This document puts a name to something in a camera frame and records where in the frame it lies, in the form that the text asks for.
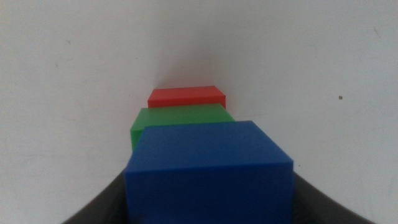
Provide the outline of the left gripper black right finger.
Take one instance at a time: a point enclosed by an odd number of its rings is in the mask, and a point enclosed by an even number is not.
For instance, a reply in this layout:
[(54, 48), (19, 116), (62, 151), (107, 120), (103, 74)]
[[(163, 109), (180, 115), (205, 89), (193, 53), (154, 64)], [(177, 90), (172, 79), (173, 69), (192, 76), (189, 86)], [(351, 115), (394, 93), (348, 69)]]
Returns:
[(294, 173), (293, 224), (374, 224)]

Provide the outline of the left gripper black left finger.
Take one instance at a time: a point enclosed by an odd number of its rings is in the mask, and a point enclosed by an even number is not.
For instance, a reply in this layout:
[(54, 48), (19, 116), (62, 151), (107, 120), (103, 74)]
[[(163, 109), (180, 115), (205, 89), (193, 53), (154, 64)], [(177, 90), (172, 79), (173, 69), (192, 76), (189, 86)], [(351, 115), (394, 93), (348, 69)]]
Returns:
[(63, 224), (128, 223), (124, 172)]

